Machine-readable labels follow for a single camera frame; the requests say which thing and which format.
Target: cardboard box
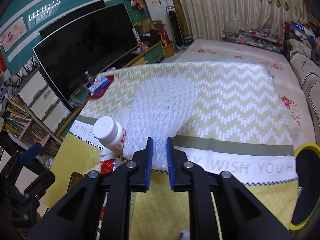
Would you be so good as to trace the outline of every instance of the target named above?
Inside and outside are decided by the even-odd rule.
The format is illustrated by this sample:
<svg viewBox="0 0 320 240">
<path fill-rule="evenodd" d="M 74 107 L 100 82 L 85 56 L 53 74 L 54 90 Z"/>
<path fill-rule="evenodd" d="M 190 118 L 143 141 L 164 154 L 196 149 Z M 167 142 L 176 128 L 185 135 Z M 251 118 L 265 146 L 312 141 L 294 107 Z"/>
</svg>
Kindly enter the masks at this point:
<svg viewBox="0 0 320 240">
<path fill-rule="evenodd" d="M 140 22 L 140 25 L 137 25 L 139 35 L 143 35 L 151 30 L 152 19 L 147 18 Z"/>
<path fill-rule="evenodd" d="M 154 27 L 154 29 L 159 29 L 162 30 L 163 27 L 165 26 L 162 21 L 152 21 L 152 25 Z"/>
</svg>

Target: plastic bottle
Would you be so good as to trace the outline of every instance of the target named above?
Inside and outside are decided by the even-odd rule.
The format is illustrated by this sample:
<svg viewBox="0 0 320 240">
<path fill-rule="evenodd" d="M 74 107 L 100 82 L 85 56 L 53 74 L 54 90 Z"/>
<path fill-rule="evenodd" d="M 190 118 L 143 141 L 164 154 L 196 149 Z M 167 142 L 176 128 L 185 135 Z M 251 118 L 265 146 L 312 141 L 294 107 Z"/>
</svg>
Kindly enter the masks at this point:
<svg viewBox="0 0 320 240">
<path fill-rule="evenodd" d="M 109 150 L 122 154 L 124 139 L 127 135 L 122 125 L 110 116 L 99 118 L 93 126 L 93 135 Z"/>
<path fill-rule="evenodd" d="M 92 77 L 92 75 L 89 74 L 87 71 L 85 72 L 85 75 L 86 75 L 89 83 L 90 83 L 91 85 L 93 85 L 93 84 L 94 84 L 94 78 Z"/>
</svg>

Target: small box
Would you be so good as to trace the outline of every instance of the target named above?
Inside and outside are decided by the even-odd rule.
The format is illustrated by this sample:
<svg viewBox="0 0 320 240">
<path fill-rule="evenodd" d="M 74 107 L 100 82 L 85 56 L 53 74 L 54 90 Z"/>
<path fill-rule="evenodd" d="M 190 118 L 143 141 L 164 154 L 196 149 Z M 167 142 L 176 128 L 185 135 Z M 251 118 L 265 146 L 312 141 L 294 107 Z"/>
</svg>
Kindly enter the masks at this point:
<svg viewBox="0 0 320 240">
<path fill-rule="evenodd" d="M 143 35 L 151 30 L 152 19 L 147 18 L 147 19 L 141 21 L 140 24 L 138 23 L 138 24 L 135 24 L 134 26 L 137 28 L 139 35 Z"/>
<path fill-rule="evenodd" d="M 91 87 L 89 87 L 89 91 L 94 95 L 96 95 L 109 84 L 110 84 L 110 81 L 108 78 L 101 77 Z"/>
</svg>

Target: sofa cushion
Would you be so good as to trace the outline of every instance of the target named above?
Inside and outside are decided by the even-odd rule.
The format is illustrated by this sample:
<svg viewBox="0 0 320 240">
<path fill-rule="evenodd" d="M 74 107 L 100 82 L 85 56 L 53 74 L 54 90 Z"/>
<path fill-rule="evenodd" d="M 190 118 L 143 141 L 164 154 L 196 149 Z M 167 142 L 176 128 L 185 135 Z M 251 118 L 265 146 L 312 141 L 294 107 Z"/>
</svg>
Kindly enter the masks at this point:
<svg viewBox="0 0 320 240">
<path fill-rule="evenodd" d="M 294 54 L 290 59 L 290 65 L 302 88 L 304 87 L 304 82 L 309 75 L 314 74 L 320 77 L 320 69 L 318 66 L 311 59 L 302 54 Z"/>
<path fill-rule="evenodd" d="M 320 65 L 320 50 L 319 49 L 312 49 L 311 51 L 311 59 L 316 65 Z"/>
<path fill-rule="evenodd" d="M 308 58 L 311 58 L 311 49 L 308 46 L 295 39 L 290 39 L 289 43 L 291 45 L 290 56 L 295 53 L 300 53 Z"/>
<path fill-rule="evenodd" d="M 313 74 L 309 75 L 305 81 L 304 91 L 315 129 L 316 143 L 320 146 L 320 78 Z"/>
</svg>

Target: shelf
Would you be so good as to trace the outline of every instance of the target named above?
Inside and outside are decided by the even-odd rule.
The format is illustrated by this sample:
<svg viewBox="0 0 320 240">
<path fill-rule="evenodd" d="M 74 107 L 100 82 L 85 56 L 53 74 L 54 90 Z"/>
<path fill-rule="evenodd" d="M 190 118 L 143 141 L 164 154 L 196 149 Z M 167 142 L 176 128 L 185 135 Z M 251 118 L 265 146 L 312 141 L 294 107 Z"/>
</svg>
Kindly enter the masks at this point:
<svg viewBox="0 0 320 240">
<path fill-rule="evenodd" d="M 32 123 L 33 118 L 31 118 L 31 120 L 26 124 L 26 126 L 24 127 L 24 129 L 22 130 L 21 134 L 19 135 L 19 137 L 17 138 L 19 141 L 22 139 L 22 137 L 24 136 L 24 134 L 26 133 L 26 131 L 28 130 L 30 124 Z"/>
<path fill-rule="evenodd" d="M 41 120 L 39 120 L 39 118 L 30 110 L 30 108 L 23 102 L 24 107 L 26 108 L 26 110 L 28 111 L 28 113 L 31 115 L 31 117 L 33 118 L 33 120 L 43 129 L 45 130 L 47 133 L 49 133 L 53 139 L 55 139 L 59 144 L 62 144 L 62 140 L 58 139 L 55 134 L 49 130 L 42 122 Z"/>
<path fill-rule="evenodd" d="M 48 133 L 48 134 L 46 135 L 46 137 L 44 137 L 44 138 L 42 139 L 42 141 L 40 142 L 40 144 L 42 145 L 42 148 L 45 146 L 45 144 L 46 144 L 47 141 L 49 140 L 50 136 L 51 136 L 51 135 Z"/>
<path fill-rule="evenodd" d="M 28 150 L 29 146 L 23 143 L 22 141 L 18 140 L 12 133 L 8 133 L 9 137 L 14 141 L 16 144 L 18 144 L 21 148 Z"/>
</svg>

